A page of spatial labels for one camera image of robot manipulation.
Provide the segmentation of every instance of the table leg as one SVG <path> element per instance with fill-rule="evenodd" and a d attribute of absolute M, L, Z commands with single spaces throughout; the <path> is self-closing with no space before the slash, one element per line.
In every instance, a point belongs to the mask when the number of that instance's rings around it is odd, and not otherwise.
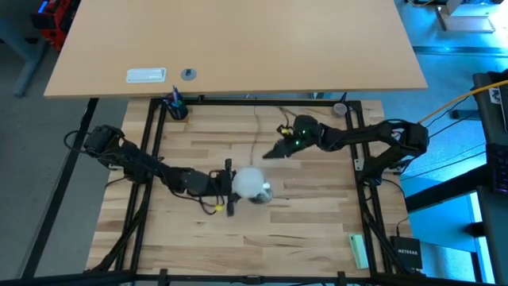
<path fill-rule="evenodd" d="M 423 210 L 438 203 L 444 203 L 449 199 L 471 193 L 477 186 L 488 183 L 489 174 L 489 168 L 485 164 L 417 194 L 410 195 L 406 198 L 407 211 L 412 213 Z"/>
<path fill-rule="evenodd" d="M 491 258 L 494 279 L 497 284 L 508 284 L 508 247 L 506 218 L 508 218 L 508 195 L 493 192 L 490 188 L 478 187 L 479 208 L 482 212 L 483 228 Z"/>
<path fill-rule="evenodd" d="M 35 72 L 40 59 L 47 47 L 46 41 L 39 40 L 37 45 L 32 46 L 25 41 L 16 29 L 5 19 L 0 19 L 0 38 L 2 38 L 23 60 L 25 66 L 14 84 L 13 93 L 17 97 L 23 97 L 25 89 Z"/>

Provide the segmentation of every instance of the black metal frame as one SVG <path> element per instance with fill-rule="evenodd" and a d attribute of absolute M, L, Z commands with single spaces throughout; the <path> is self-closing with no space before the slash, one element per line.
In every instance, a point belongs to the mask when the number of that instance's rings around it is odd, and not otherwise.
<path fill-rule="evenodd" d="M 120 284 L 135 280 L 153 280 L 159 281 L 159 285 L 169 285 L 172 281 L 196 281 L 196 282 L 239 282 L 244 284 L 263 284 L 263 283 L 333 283 L 339 286 L 345 286 L 346 284 L 377 284 L 377 285 L 482 285 L 477 283 L 428 278 L 420 275 L 403 275 L 393 274 L 392 264 L 389 260 L 390 257 L 396 256 L 394 250 L 390 247 L 387 242 L 383 216 L 381 212 L 381 206 L 379 202 L 379 194 L 376 186 L 371 184 L 369 186 L 371 192 L 371 202 L 374 210 L 374 216 L 370 214 L 368 205 L 366 203 L 363 184 L 356 184 L 356 190 L 358 192 L 360 201 L 360 210 L 362 213 L 362 227 L 364 231 L 365 244 L 367 250 L 367 256 L 369 261 L 369 270 L 371 277 L 364 278 L 348 278 L 344 272 L 337 272 L 337 276 L 332 277 L 308 277 L 308 276 L 183 276 L 183 275 L 171 275 L 167 273 L 166 269 L 161 269 L 158 275 L 140 275 L 137 274 L 137 267 L 139 263 L 139 257 L 141 252 L 144 224 L 146 223 L 146 214 L 148 213 L 148 204 L 150 195 L 152 192 L 152 180 L 145 185 L 143 199 L 139 210 L 134 214 L 134 208 L 136 206 L 137 195 L 139 192 L 139 185 L 133 184 L 131 188 L 131 195 L 129 198 L 128 208 L 125 214 L 123 235 L 130 236 L 133 233 L 133 228 L 137 226 L 137 235 L 134 244 L 133 257 L 128 270 L 122 270 L 124 259 L 125 259 L 125 243 L 118 242 L 118 247 L 113 253 L 113 258 L 117 258 L 117 264 L 115 265 L 114 271 L 108 271 L 108 267 L 104 269 L 89 270 L 80 274 L 65 275 L 65 276 L 48 276 L 48 277 L 37 277 L 33 278 L 37 270 L 38 262 L 44 252 L 45 242 L 48 240 L 49 234 L 51 233 L 52 225 L 56 219 L 56 214 L 60 208 L 62 198 L 64 197 L 65 188 L 71 178 L 72 171 L 77 161 L 78 151 L 83 144 L 84 137 L 87 129 L 90 125 L 90 120 L 94 113 L 94 108 L 97 105 L 98 99 L 91 99 L 88 104 L 87 112 L 83 116 L 83 120 L 79 127 L 72 146 L 74 150 L 69 152 L 67 160 L 65 162 L 62 174 L 60 176 L 59 183 L 56 188 L 55 195 L 50 203 L 48 213 L 44 218 L 44 223 L 37 236 L 36 244 L 32 248 L 30 258 L 25 266 L 25 271 L 20 280 L 6 280 L 0 281 L 0 285 L 111 285 Z M 251 106 L 332 106 L 337 101 L 328 100 L 258 100 L 258 99 L 206 99 L 204 96 L 200 96 L 197 99 L 186 99 L 187 105 L 251 105 Z M 351 101 L 347 104 L 356 112 L 358 127 L 364 126 L 364 117 L 362 112 L 361 102 Z M 161 106 L 160 99 L 152 99 L 148 109 L 147 121 L 145 123 L 143 138 L 141 141 L 141 148 L 146 150 L 148 145 L 148 139 L 150 138 L 152 121 L 154 113 L 157 108 Z M 158 118 L 158 124 L 156 127 L 155 140 L 152 148 L 152 155 L 157 156 L 160 147 L 160 139 L 164 128 L 164 119 L 166 112 L 160 112 Z M 351 112 L 346 114 L 346 124 L 348 129 L 353 128 L 353 120 Z M 358 159 L 358 150 L 356 145 L 350 145 L 352 154 L 352 163 Z M 368 143 L 362 144 L 362 150 L 364 157 L 369 157 L 370 149 Z M 358 171 L 355 171 L 356 180 L 358 179 Z M 383 266 L 386 273 L 379 272 L 375 263 L 374 244 L 372 240 L 371 232 L 374 232 L 376 237 L 379 239 L 379 243 L 382 246 L 383 255 Z M 393 259 L 394 265 L 399 266 L 400 261 Z"/>

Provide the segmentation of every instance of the metal bracket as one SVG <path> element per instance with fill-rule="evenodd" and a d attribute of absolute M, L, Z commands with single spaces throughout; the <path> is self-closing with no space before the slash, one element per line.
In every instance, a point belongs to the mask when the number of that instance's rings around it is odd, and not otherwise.
<path fill-rule="evenodd" d="M 115 164 L 108 164 L 108 169 L 111 171 L 118 171 L 118 170 L 123 170 L 124 168 L 122 166 L 118 166 Z"/>
<path fill-rule="evenodd" d="M 347 286 L 348 282 L 346 281 L 346 273 L 345 272 L 337 272 L 337 282 L 336 286 Z"/>
<path fill-rule="evenodd" d="M 402 167 L 401 166 L 398 166 L 398 167 L 395 167 L 395 168 L 386 168 L 384 170 L 384 172 L 390 172 L 390 173 L 400 173 L 402 172 Z"/>
<path fill-rule="evenodd" d="M 159 281 L 157 282 L 158 286 L 169 286 L 171 281 L 166 281 L 167 277 L 167 269 L 161 269 L 159 271 Z"/>
<path fill-rule="evenodd" d="M 259 275 L 247 275 L 241 279 L 241 283 L 246 285 L 261 285 L 263 283 L 263 277 Z"/>
<path fill-rule="evenodd" d="M 355 159 L 354 165 L 355 165 L 355 171 L 363 171 L 364 170 L 364 159 Z"/>

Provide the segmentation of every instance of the black cable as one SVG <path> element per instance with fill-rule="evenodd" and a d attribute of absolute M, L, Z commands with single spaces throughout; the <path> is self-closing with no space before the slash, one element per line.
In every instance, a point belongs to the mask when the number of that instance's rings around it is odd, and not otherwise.
<path fill-rule="evenodd" d="M 399 175 L 402 175 L 407 169 L 408 167 L 410 166 L 411 163 L 413 163 L 413 161 L 416 159 L 417 157 L 415 158 L 412 158 L 409 162 L 406 163 L 406 166 L 404 166 L 404 169 L 399 173 Z"/>
<path fill-rule="evenodd" d="M 251 166 L 254 165 L 254 148 L 256 147 L 257 138 L 258 138 L 258 136 L 260 135 L 260 132 L 261 132 L 260 116 L 256 113 L 256 106 L 254 106 L 254 116 L 256 116 L 257 131 L 256 131 L 256 134 L 254 135 L 254 142 L 252 143 L 252 147 L 251 147 L 251 156 L 250 156 L 250 159 L 249 159 L 249 162 L 250 162 Z"/>
<path fill-rule="evenodd" d="M 284 113 L 291 114 L 294 117 L 298 116 L 295 112 L 288 110 L 286 107 L 281 106 L 281 107 L 279 107 L 279 109 L 282 110 Z"/>
<path fill-rule="evenodd" d="M 397 236 L 398 236 L 398 237 L 400 237 L 400 230 L 398 230 L 398 226 L 399 226 L 401 223 L 403 223 L 403 222 L 405 222 L 406 220 L 408 220 L 408 219 L 410 219 L 410 216 L 409 216 L 409 215 L 408 215 L 406 218 L 404 218 L 402 221 L 400 221 L 400 222 L 398 222 L 398 223 L 397 223 L 397 226 L 395 227 L 395 229 L 396 229 L 396 231 L 397 231 Z"/>
<path fill-rule="evenodd" d="M 450 161 L 451 159 L 453 159 L 453 158 L 457 158 L 458 156 L 460 156 L 460 155 L 462 155 L 462 154 L 465 154 L 465 153 L 467 153 L 467 152 L 469 152 L 469 151 L 471 151 L 471 150 L 473 150 L 473 149 L 476 149 L 476 148 L 478 148 L 478 147 L 480 147 L 480 146 L 482 146 L 482 145 L 485 145 L 485 142 L 484 142 L 484 143 L 481 143 L 481 144 L 478 144 L 478 145 L 475 145 L 475 146 L 473 146 L 473 147 L 471 147 L 471 148 L 469 148 L 469 149 L 467 149 L 467 150 L 464 150 L 464 151 L 462 151 L 462 152 L 460 152 L 460 153 L 458 153 L 458 154 L 454 155 L 453 157 L 449 157 L 448 159 L 441 160 L 441 161 L 439 161 L 439 162 L 437 162 L 437 163 L 432 163 L 432 164 L 430 164 L 430 165 L 427 165 L 426 167 L 422 167 L 422 168 L 419 168 L 419 169 L 416 169 L 416 170 L 411 170 L 410 172 L 415 172 L 415 171 L 422 170 L 422 169 L 426 169 L 426 168 L 428 168 L 428 167 L 431 167 L 431 166 L 434 166 L 434 165 L 437 165 L 437 164 L 442 164 L 442 163 L 444 163 L 444 162 L 448 162 L 448 161 Z"/>
<path fill-rule="evenodd" d="M 392 118 L 385 120 L 385 122 L 408 122 L 408 121 L 400 118 Z"/>
<path fill-rule="evenodd" d="M 346 91 L 345 93 L 342 94 L 342 97 L 341 99 L 339 100 L 340 103 L 345 103 L 346 102 L 346 97 L 348 96 L 348 92 Z"/>
<path fill-rule="evenodd" d="M 111 184 L 115 184 L 116 182 L 120 182 L 121 180 L 125 180 L 127 177 L 122 177 L 120 179 L 112 180 L 111 182 L 108 182 L 105 187 L 109 187 Z"/>
<path fill-rule="evenodd" d="M 206 203 L 203 202 L 203 198 L 201 196 L 199 196 L 199 205 L 201 206 L 201 208 L 203 209 L 203 211 L 205 212 L 205 214 L 207 215 L 215 215 L 215 213 L 217 212 L 217 210 L 214 210 L 214 211 L 208 211 L 205 207 Z"/>
<path fill-rule="evenodd" d="M 219 173 L 220 171 L 221 170 L 212 170 L 208 173 L 208 177 L 212 178 L 213 173 Z M 215 199 L 216 199 L 215 206 L 224 206 L 225 205 L 224 196 L 219 195 L 220 191 L 219 191 L 219 188 L 217 187 L 217 185 L 215 184 L 215 181 L 210 180 L 210 182 L 212 183 L 212 186 L 214 186 L 214 189 L 215 189 Z"/>
<path fill-rule="evenodd" d="M 432 138 L 432 137 L 434 137 L 434 136 L 436 136 L 436 135 L 438 135 L 439 133 L 441 133 L 441 132 L 445 131 L 446 129 L 448 129 L 448 128 L 450 128 L 450 127 L 454 126 L 455 124 L 458 124 L 458 123 L 460 123 L 460 122 L 462 122 L 462 121 L 464 121 L 464 120 L 466 120 L 466 119 L 470 118 L 471 116 L 475 115 L 476 113 L 478 113 L 478 111 L 477 111 L 477 110 L 476 110 L 476 111 L 471 112 L 468 116 L 466 116 L 466 117 L 464 117 L 464 118 L 461 118 L 461 119 L 459 119 L 459 120 L 457 120 L 457 121 L 453 122 L 452 124 L 450 124 L 450 125 L 446 126 L 445 128 L 443 128 L 443 129 L 441 129 L 441 130 L 437 131 L 436 133 L 434 133 L 434 134 L 430 135 L 430 136 L 429 136 L 429 139 L 430 139 L 430 138 Z"/>
<path fill-rule="evenodd" d="M 402 189 L 402 187 L 401 187 L 399 184 L 397 184 L 397 183 L 395 183 L 394 181 L 389 180 L 389 179 L 384 179 L 384 178 L 383 178 L 383 179 L 381 179 L 381 180 L 383 180 L 383 181 L 385 181 L 385 182 L 388 182 L 388 183 L 390 183 L 390 184 L 393 184 L 394 186 L 398 187 L 398 189 L 400 190 L 400 192 L 404 195 L 404 198 L 406 197 L 406 193 L 404 192 L 404 190 Z"/>
<path fill-rule="evenodd" d="M 397 184 L 397 183 L 395 183 L 394 181 L 389 180 L 389 179 L 384 179 L 384 178 L 383 178 L 383 179 L 381 179 L 381 180 L 383 180 L 383 181 L 385 181 L 385 182 L 388 182 L 388 183 L 390 183 L 390 184 L 393 184 L 394 186 L 398 187 L 398 189 L 400 190 L 400 192 L 404 195 L 404 198 L 406 197 L 406 193 L 404 192 L 404 190 L 402 189 L 402 187 L 401 187 L 399 184 Z M 395 227 L 395 232 L 397 233 L 397 236 L 398 236 L 398 237 L 400 237 L 400 231 L 398 230 L 398 226 L 400 226 L 400 224 L 401 224 L 401 223 L 405 222 L 405 221 L 406 221 L 406 220 L 408 220 L 409 218 L 410 218 L 410 216 L 409 216 L 409 215 L 407 215 L 407 217 L 406 217 L 406 218 L 404 218 L 402 221 L 400 221 L 400 222 L 398 222 L 398 223 L 397 223 L 397 226 Z"/>
<path fill-rule="evenodd" d="M 280 113 L 282 115 L 284 115 L 284 118 L 286 119 L 286 126 L 285 127 L 286 128 L 289 127 L 289 118 L 287 117 L 286 112 L 284 111 L 284 109 L 281 106 L 277 107 L 277 109 L 280 110 Z"/>
<path fill-rule="evenodd" d="M 401 181 L 403 181 L 403 180 L 413 179 L 413 178 L 416 178 L 416 177 L 418 177 L 418 176 L 425 175 L 425 174 L 427 174 L 427 173 L 434 172 L 434 171 L 440 170 L 440 169 L 442 169 L 442 168 L 449 167 L 449 166 L 451 166 L 451 165 L 453 165 L 453 164 L 457 164 L 457 163 L 463 162 L 463 161 L 465 161 L 465 160 L 471 159 L 472 157 L 477 157 L 477 156 L 479 156 L 479 155 L 482 155 L 483 153 L 485 153 L 485 151 L 480 152 L 480 153 L 475 154 L 475 155 L 472 155 L 472 156 L 469 156 L 469 157 L 465 157 L 464 159 L 461 159 L 461 160 L 455 161 L 455 162 L 453 162 L 453 163 L 446 164 L 446 165 L 441 166 L 441 167 L 439 167 L 439 168 L 435 168 L 435 169 L 432 169 L 432 170 L 427 171 L 427 172 L 423 172 L 423 173 L 420 173 L 420 174 L 417 174 L 417 175 L 414 175 L 414 176 L 410 176 L 410 177 L 404 178 L 404 179 L 402 179 Z"/>
<path fill-rule="evenodd" d="M 74 149 L 72 148 L 72 146 L 70 146 L 68 143 L 67 143 L 67 139 L 69 138 L 69 136 L 71 136 L 72 134 L 76 134 L 78 133 L 79 130 L 74 130 L 74 131 L 71 131 L 67 134 L 65 134 L 65 136 L 63 137 L 63 144 L 65 145 L 65 147 L 67 147 L 68 149 L 72 150 L 72 151 L 76 151 L 76 152 L 79 152 L 79 153 L 82 153 L 82 154 L 86 154 L 85 151 L 81 150 L 81 149 Z"/>
<path fill-rule="evenodd" d="M 438 118 L 432 120 L 427 126 L 426 128 L 429 128 L 429 126 L 431 126 L 434 122 L 436 122 L 437 120 L 443 118 L 443 116 L 445 116 L 448 112 L 452 111 L 455 107 L 457 107 L 459 104 L 461 104 L 462 102 L 464 102 L 466 99 L 468 99 L 469 97 L 465 98 L 465 99 L 462 99 L 460 100 L 459 102 L 455 103 L 452 107 L 448 108 L 445 112 L 443 112 L 443 114 L 441 114 Z"/>

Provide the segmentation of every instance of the light wood desk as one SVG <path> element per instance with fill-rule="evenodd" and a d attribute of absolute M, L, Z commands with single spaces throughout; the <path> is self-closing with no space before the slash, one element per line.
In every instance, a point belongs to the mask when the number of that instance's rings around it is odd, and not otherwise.
<path fill-rule="evenodd" d="M 165 83 L 128 84 L 131 68 Z M 197 77 L 184 81 L 182 70 Z M 44 95 L 427 88 L 393 0 L 83 0 Z"/>
<path fill-rule="evenodd" d="M 383 120 L 379 101 L 363 101 L 365 124 Z M 268 205 L 241 199 L 236 214 L 213 216 L 191 201 L 174 197 L 154 179 L 147 224 L 140 255 L 139 273 L 171 275 L 262 275 L 262 276 L 369 276 L 353 260 L 348 235 L 363 233 L 350 148 L 325 153 L 312 147 L 291 159 L 262 160 L 279 139 L 276 127 L 285 122 L 273 106 L 188 106 L 183 122 L 166 117 L 159 155 L 164 162 L 208 172 L 223 168 L 233 159 L 236 170 L 249 164 L 257 131 L 254 112 L 260 116 L 260 135 L 254 148 L 254 165 L 261 167 L 272 184 L 275 198 Z M 345 120 L 330 115 L 330 107 L 290 106 L 296 114 L 309 114 L 327 125 L 346 129 Z M 148 100 L 131 100 L 122 126 L 126 138 L 140 144 Z M 152 138 L 158 115 L 154 119 Z M 373 156 L 386 148 L 371 144 Z M 123 176 L 112 172 L 110 180 Z M 387 176 L 396 182 L 398 178 Z M 106 189 L 87 267 L 97 263 L 120 237 L 131 183 L 121 181 Z M 387 235 L 407 216 L 400 190 L 391 184 L 379 187 Z M 402 235 L 410 227 L 401 224 Z M 380 248 L 374 239 L 378 269 Z M 133 239 L 128 245 L 130 262 Z"/>

